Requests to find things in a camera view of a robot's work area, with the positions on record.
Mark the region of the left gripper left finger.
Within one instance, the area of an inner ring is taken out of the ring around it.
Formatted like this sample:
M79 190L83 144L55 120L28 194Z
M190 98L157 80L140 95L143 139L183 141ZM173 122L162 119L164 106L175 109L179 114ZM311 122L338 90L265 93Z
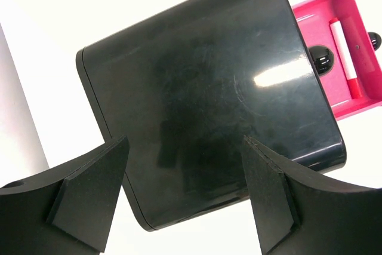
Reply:
M103 253L129 149L122 136L3 186L1 254Z

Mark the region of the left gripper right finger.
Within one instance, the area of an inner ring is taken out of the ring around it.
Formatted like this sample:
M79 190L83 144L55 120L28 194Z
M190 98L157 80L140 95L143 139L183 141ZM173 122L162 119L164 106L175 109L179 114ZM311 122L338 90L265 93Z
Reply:
M263 254L380 254L381 190L342 182L245 137L242 162Z

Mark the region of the white marker red cap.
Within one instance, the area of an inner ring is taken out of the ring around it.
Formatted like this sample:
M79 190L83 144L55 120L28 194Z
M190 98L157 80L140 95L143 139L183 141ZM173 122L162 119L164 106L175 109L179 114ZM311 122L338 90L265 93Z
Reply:
M353 99L360 99L363 96L360 82L353 64L350 50L347 45L346 37L341 21L338 18L333 18L329 21L332 36L338 51L341 65L347 80L347 85Z

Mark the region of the black drawer cabinet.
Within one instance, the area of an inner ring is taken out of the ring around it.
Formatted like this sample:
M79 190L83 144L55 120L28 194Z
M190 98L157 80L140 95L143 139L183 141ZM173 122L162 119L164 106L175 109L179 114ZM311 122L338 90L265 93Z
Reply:
M103 138L128 138L123 188L147 231L247 200L245 136L321 173L346 162L288 0L188 0L76 67Z

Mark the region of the pink bottom drawer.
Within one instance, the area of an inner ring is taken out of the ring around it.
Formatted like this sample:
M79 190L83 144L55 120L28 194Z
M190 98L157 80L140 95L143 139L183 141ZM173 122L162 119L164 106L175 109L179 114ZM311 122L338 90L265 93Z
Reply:
M307 0L292 8L337 120L381 105L381 45L355 0Z

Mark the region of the pink drawer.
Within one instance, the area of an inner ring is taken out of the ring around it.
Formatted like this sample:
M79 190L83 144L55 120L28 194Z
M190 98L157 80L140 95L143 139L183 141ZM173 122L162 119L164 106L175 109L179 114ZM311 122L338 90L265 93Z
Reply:
M319 76L329 73L334 65L334 53L324 45L309 47L309 53Z
M381 105L381 45L355 0L307 0L292 8L337 120Z

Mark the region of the pink middle drawer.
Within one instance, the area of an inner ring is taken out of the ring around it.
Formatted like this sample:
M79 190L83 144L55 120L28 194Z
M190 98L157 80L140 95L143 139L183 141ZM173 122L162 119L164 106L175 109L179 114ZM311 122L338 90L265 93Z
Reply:
M334 65L334 53L324 45L309 47L309 53L319 76L329 73Z

